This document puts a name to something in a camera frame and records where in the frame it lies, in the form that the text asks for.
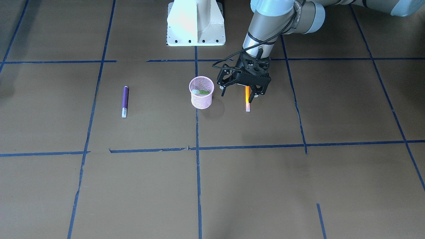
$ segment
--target pink basket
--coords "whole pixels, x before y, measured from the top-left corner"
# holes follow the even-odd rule
[[[208,95],[194,94],[192,90],[209,91],[210,93]],[[189,91],[192,105],[201,110],[206,109],[211,105],[213,100],[214,83],[208,77],[195,77],[189,83]]]

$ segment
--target purple marker barrel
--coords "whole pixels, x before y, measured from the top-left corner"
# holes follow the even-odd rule
[[[122,93],[122,118],[127,118],[127,105],[128,105],[128,86],[124,86]]]

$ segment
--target cable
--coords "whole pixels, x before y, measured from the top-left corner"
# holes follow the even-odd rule
[[[249,49],[255,48],[255,47],[257,47],[257,46],[263,45],[264,43],[266,43],[266,42],[268,42],[268,41],[270,41],[270,40],[274,39],[275,37],[277,37],[277,36],[279,36],[280,34],[282,34],[282,33],[283,33],[283,32],[284,32],[287,28],[288,28],[288,26],[289,26],[289,25],[291,25],[291,24],[294,22],[294,20],[295,20],[295,18],[296,18],[296,17],[297,17],[297,12],[294,12],[294,14],[292,14],[291,19],[290,19],[290,20],[289,20],[289,22],[286,24],[286,26],[285,26],[282,30],[280,30],[278,33],[276,33],[274,36],[272,36],[272,37],[270,37],[269,39],[266,39],[266,40],[264,40],[264,41],[262,41],[262,42],[260,42],[260,43],[258,43],[258,44],[255,44],[255,45],[253,45],[253,46],[250,46],[250,47],[244,48],[244,49],[242,49],[242,50],[240,50],[240,51],[238,51],[238,52],[235,52],[235,53],[233,53],[233,54],[229,55],[228,57],[226,57],[226,58],[224,58],[224,59],[221,59],[221,60],[219,60],[219,61],[215,62],[215,63],[212,65],[212,67],[213,67],[213,68],[220,69],[220,70],[234,70],[234,69],[235,69],[235,67],[232,67],[232,66],[222,67],[222,66],[217,66],[217,64],[219,64],[219,63],[221,63],[221,62],[223,62],[223,61],[226,61],[226,60],[230,59],[231,57],[233,57],[233,56],[235,56],[235,55],[237,55],[237,54],[240,54],[240,53],[242,53],[242,52],[244,52],[244,51],[248,51]]]

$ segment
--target marker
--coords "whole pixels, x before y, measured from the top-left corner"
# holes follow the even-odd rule
[[[245,111],[251,111],[251,105],[249,103],[249,86],[245,86]]]
[[[127,106],[128,106],[128,86],[124,86],[122,93],[122,118],[127,118]]]

